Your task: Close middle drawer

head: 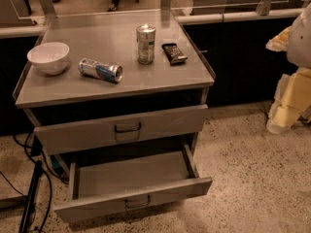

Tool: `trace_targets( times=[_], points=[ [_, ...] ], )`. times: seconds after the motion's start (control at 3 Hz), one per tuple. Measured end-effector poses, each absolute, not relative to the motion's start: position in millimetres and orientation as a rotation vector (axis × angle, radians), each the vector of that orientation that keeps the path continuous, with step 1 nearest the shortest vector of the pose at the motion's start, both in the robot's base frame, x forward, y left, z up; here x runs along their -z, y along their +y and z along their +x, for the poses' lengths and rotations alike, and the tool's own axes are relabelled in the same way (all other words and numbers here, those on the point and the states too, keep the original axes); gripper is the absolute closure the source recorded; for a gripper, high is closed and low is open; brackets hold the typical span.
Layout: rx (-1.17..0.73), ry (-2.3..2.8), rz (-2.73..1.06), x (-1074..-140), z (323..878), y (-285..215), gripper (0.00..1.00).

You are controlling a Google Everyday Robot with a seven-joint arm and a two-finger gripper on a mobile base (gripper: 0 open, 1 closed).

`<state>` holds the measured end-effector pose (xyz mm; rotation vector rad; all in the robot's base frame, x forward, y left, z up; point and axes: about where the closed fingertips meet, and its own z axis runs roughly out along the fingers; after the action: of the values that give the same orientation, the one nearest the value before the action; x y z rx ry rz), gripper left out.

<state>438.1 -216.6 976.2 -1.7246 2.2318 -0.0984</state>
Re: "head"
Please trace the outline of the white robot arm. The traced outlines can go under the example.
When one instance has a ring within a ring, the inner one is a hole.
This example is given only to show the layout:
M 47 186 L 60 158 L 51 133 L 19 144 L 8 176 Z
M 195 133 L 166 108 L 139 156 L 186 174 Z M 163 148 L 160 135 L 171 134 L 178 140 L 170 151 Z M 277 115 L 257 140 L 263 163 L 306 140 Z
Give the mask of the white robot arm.
M 288 131 L 311 106 L 311 4 L 266 47 L 285 51 L 288 61 L 298 67 L 291 76 L 283 75 L 279 80 L 268 114 L 267 130 L 281 134 Z

